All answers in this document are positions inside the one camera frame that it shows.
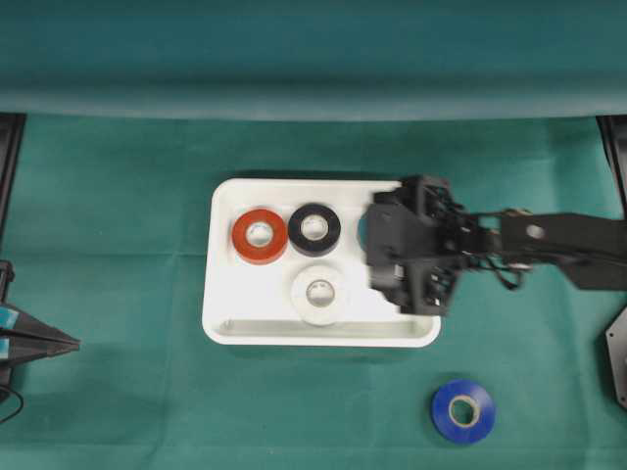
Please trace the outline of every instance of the green cloth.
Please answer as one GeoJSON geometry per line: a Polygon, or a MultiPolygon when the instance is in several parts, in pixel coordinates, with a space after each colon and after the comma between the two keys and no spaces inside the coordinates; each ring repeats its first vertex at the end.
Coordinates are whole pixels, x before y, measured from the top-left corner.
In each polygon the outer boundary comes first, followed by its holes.
{"type": "Polygon", "coordinates": [[[627,413],[603,339],[624,295],[577,291],[553,267],[516,293],[464,275],[420,350],[213,343],[201,327],[209,200],[222,180],[267,171],[424,172],[449,178],[471,211],[620,216],[591,118],[31,116],[3,242],[9,298],[83,344],[19,370],[26,409],[0,426],[3,469],[625,468],[627,413]],[[475,446],[430,420],[453,378],[498,407],[475,446]]]}
{"type": "Polygon", "coordinates": [[[19,0],[0,110],[399,120],[627,113],[624,0],[19,0]]]}

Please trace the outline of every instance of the tape roll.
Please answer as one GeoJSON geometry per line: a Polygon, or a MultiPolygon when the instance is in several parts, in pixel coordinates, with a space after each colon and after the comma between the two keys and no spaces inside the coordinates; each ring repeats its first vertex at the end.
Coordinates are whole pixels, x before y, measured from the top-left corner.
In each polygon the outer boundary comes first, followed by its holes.
{"type": "Polygon", "coordinates": [[[364,214],[360,217],[360,221],[357,222],[357,241],[364,251],[366,251],[365,236],[367,235],[367,232],[366,217],[364,214]]]}
{"type": "Polygon", "coordinates": [[[280,215],[255,209],[233,224],[231,240],[238,255],[251,264],[268,264],[280,258],[287,246],[287,228],[280,215]]]}
{"type": "Polygon", "coordinates": [[[305,204],[288,222],[288,233],[294,249],[308,257],[323,257],[340,239],[340,219],[327,206],[305,204]]]}
{"type": "Polygon", "coordinates": [[[324,265],[303,269],[294,278],[291,298],[303,321],[315,326],[335,323],[348,304],[342,274],[324,265]]]}
{"type": "Polygon", "coordinates": [[[440,387],[431,402],[431,418],[438,431],[456,444],[473,444],[490,434],[497,409],[483,387],[470,380],[454,380],[440,387]],[[472,408],[468,423],[457,421],[453,407],[462,401],[472,408]]]}

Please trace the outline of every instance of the black wire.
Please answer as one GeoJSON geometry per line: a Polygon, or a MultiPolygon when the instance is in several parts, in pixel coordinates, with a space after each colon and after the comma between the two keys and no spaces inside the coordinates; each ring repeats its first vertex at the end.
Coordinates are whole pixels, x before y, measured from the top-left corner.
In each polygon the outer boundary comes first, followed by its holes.
{"type": "Polygon", "coordinates": [[[20,395],[18,392],[13,390],[11,387],[7,387],[5,385],[0,385],[0,390],[3,390],[9,395],[14,395],[20,401],[20,404],[18,405],[18,408],[15,411],[13,411],[11,414],[8,414],[4,418],[0,418],[0,424],[4,424],[10,419],[13,419],[17,415],[19,415],[20,412],[24,409],[24,397],[22,397],[22,395],[20,395]]]}
{"type": "Polygon", "coordinates": [[[489,264],[489,270],[494,272],[494,275],[497,276],[497,279],[499,279],[501,284],[503,284],[506,289],[508,289],[509,291],[515,291],[522,286],[523,277],[521,270],[496,266],[496,264],[489,257],[485,257],[484,260],[489,264]],[[516,280],[510,281],[509,279],[507,279],[505,276],[502,275],[503,271],[512,272],[516,277],[516,280]]]}

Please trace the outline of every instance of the robotic arm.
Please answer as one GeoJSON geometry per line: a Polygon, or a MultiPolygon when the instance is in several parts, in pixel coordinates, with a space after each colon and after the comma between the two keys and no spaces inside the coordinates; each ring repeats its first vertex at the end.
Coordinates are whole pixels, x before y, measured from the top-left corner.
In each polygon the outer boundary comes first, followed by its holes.
{"type": "Polygon", "coordinates": [[[579,289],[627,291],[627,221],[577,213],[467,213],[449,183],[403,179],[366,213],[370,285],[401,313],[445,315],[465,270],[517,289],[533,264],[554,264],[579,289]],[[495,218],[498,229],[482,226],[495,218]]]}

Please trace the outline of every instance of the white tape roll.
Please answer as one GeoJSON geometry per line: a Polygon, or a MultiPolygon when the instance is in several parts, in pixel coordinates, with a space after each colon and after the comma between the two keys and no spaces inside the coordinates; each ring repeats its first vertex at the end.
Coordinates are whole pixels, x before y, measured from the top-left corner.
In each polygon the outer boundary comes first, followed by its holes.
{"type": "Polygon", "coordinates": [[[303,269],[292,283],[292,304],[303,321],[315,326],[335,323],[348,303],[342,275],[335,269],[315,265],[303,269]]]}

